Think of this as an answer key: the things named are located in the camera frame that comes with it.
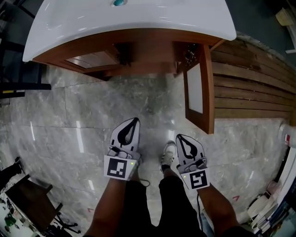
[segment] white sneaker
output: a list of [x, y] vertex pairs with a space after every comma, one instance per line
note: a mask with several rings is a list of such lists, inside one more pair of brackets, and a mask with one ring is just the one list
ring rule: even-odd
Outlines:
[[174, 141], [168, 141], [163, 150], [163, 155], [159, 164], [159, 168], [163, 173], [161, 166], [168, 165], [169, 167], [172, 165], [172, 162], [177, 154], [177, 146]]

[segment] black shorts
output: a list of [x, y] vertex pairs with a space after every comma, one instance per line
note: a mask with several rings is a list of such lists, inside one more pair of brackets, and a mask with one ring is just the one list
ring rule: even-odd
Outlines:
[[180, 178], [169, 176], [159, 184], [162, 214], [156, 227], [151, 224], [146, 188], [137, 181], [126, 184], [123, 214], [116, 236], [206, 236], [199, 229]]

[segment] black chair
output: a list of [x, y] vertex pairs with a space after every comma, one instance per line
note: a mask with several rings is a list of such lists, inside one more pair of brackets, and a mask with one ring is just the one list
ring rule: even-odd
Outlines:
[[47, 237], [53, 237], [53, 236], [55, 236], [55, 237], [71, 237], [71, 235], [68, 232], [66, 232], [65, 229], [66, 230], [69, 230], [69, 231], [72, 231], [72, 232], [74, 232], [76, 234], [80, 234], [81, 233], [81, 231], [75, 231], [75, 230], [73, 230], [71, 228], [71, 227], [78, 226], [77, 223], [74, 223], [73, 225], [68, 225], [68, 224], [66, 224], [66, 223], [63, 222], [63, 220], [61, 219], [60, 215], [61, 215], [61, 213], [59, 212], [57, 214], [57, 218], [55, 218], [55, 220], [57, 221], [56, 224], [61, 225], [61, 227], [60, 226], [57, 226], [56, 227], [54, 225], [50, 225], [47, 228], [46, 232], [45, 232]]

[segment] person's left arm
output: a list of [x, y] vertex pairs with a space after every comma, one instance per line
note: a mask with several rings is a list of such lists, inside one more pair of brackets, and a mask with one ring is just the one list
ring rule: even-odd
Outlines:
[[126, 181], [110, 179], [85, 236], [114, 236], [123, 211]]

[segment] sink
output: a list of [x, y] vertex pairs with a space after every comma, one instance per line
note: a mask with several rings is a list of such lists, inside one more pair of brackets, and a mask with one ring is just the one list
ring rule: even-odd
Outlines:
[[225, 0], [44, 0], [32, 24], [25, 62], [80, 37], [133, 28], [199, 32], [233, 40], [233, 21]]

